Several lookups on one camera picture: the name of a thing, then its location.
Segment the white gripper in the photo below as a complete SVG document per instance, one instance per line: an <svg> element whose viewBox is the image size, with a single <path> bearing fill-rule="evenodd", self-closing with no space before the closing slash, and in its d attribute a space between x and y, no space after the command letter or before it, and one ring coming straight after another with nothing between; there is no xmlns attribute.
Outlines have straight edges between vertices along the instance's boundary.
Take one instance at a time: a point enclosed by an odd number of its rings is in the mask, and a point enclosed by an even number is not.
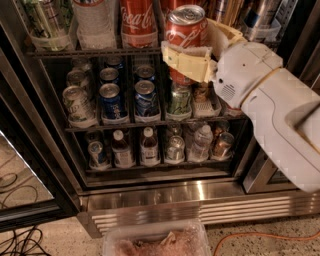
<svg viewBox="0 0 320 256"><path fill-rule="evenodd" d="M241 31L212 19L207 21L208 47L183 48L162 41L163 61L196 82L208 83L216 78L216 94L231 108L239 108L264 77L283 66L283 60L264 44L246 42ZM211 57L220 59L218 64Z"/></svg>

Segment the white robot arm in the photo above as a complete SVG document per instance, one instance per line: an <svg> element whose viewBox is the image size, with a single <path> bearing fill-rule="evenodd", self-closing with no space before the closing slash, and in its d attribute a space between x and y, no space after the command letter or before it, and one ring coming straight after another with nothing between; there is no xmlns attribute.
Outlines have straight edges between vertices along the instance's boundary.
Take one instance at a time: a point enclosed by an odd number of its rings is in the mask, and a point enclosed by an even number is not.
<svg viewBox="0 0 320 256"><path fill-rule="evenodd" d="M320 96L266 45L213 20L206 23L204 47L192 42L198 31L167 27L164 62L196 82L211 82L221 99L250 118L254 137L280 171L299 189L319 191Z"/></svg>

